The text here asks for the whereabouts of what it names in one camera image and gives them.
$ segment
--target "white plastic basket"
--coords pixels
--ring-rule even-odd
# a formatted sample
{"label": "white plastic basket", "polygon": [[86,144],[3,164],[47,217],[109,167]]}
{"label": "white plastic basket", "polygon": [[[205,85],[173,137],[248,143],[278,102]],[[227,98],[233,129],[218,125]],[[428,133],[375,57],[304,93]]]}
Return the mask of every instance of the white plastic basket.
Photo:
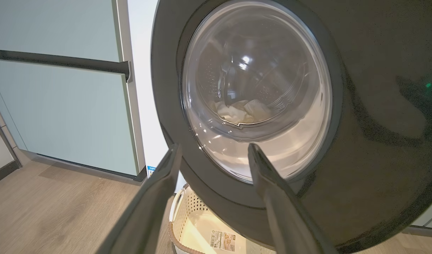
{"label": "white plastic basket", "polygon": [[[230,239],[225,247],[214,247],[215,239]],[[189,186],[181,189],[172,202],[169,214],[169,236],[177,254],[274,254],[240,236],[211,212]]]}

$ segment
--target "basket handle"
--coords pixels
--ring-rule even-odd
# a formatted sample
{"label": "basket handle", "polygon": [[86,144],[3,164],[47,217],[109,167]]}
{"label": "basket handle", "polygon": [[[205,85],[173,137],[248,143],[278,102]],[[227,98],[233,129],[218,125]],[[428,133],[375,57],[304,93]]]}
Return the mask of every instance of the basket handle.
{"label": "basket handle", "polygon": [[177,215],[177,207],[179,207],[179,203],[182,201],[183,192],[185,188],[181,188],[175,195],[174,201],[172,201],[172,206],[169,213],[169,222],[174,222],[175,216]]}

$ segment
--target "wooden floor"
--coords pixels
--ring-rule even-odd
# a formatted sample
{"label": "wooden floor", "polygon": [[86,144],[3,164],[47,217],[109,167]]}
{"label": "wooden floor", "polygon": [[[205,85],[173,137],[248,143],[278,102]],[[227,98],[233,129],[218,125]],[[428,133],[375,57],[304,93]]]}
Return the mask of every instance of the wooden floor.
{"label": "wooden floor", "polygon": [[[94,253],[140,183],[37,159],[0,181],[0,254]],[[166,231],[159,254],[173,254]],[[361,254],[432,254],[432,238],[399,234]]]}

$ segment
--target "open washing machine door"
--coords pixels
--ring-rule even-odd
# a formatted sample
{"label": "open washing machine door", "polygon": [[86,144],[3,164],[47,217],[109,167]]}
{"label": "open washing machine door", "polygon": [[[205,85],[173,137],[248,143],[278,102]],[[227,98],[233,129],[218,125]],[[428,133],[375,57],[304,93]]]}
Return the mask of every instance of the open washing machine door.
{"label": "open washing machine door", "polygon": [[161,0],[151,67],[180,171],[253,241],[274,244],[249,143],[342,253],[432,203],[432,3]]}

